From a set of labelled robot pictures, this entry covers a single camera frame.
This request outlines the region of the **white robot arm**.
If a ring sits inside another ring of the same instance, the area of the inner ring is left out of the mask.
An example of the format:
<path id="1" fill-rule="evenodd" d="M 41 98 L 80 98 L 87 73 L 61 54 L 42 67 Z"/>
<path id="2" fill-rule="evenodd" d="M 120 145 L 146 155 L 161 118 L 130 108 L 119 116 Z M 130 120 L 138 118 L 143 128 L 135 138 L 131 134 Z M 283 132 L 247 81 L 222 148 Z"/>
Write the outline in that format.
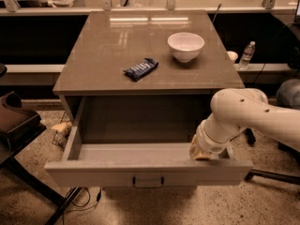
<path id="1" fill-rule="evenodd" d="M 211 159 L 246 128 L 300 151 L 300 111 L 270 105 L 258 89 L 222 89 L 210 102 L 211 114 L 201 121 L 189 149 L 191 159 Z"/>

